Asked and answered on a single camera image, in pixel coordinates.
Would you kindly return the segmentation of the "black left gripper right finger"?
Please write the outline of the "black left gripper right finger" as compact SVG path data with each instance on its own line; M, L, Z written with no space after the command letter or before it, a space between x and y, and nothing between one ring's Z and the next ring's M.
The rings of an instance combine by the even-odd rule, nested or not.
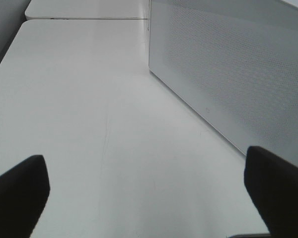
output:
M273 238L298 238L298 167L250 146L244 185Z

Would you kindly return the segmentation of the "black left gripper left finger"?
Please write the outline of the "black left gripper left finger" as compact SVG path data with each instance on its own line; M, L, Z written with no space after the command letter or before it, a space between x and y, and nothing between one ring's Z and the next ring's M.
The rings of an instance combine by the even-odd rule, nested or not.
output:
M0 238L29 238L49 194L48 171L42 155L33 155L2 174Z

